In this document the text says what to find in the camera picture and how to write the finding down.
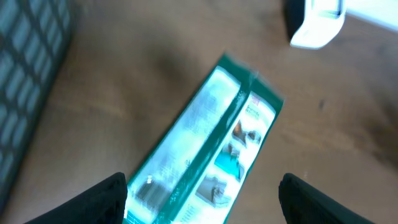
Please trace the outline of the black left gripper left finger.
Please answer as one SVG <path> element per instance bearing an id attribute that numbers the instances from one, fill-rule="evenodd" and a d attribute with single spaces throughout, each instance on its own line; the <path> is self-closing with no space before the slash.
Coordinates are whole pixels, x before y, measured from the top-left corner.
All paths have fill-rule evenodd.
<path id="1" fill-rule="evenodd" d="M 126 199 L 126 178 L 117 172 L 28 224 L 122 224 Z"/>

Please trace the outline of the green white 3M box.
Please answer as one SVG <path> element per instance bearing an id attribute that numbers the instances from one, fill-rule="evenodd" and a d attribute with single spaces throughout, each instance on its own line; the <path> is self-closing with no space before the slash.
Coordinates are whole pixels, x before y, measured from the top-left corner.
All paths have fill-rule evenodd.
<path id="1" fill-rule="evenodd" d="M 124 223 L 225 223 L 283 103 L 222 55 L 128 181 Z"/>

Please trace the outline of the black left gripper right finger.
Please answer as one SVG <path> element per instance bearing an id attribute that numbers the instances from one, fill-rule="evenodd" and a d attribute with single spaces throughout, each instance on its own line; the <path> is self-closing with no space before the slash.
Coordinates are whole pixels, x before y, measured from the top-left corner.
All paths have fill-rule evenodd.
<path id="1" fill-rule="evenodd" d="M 292 173 L 284 174 L 279 184 L 279 202 L 288 224 L 370 223 Z"/>

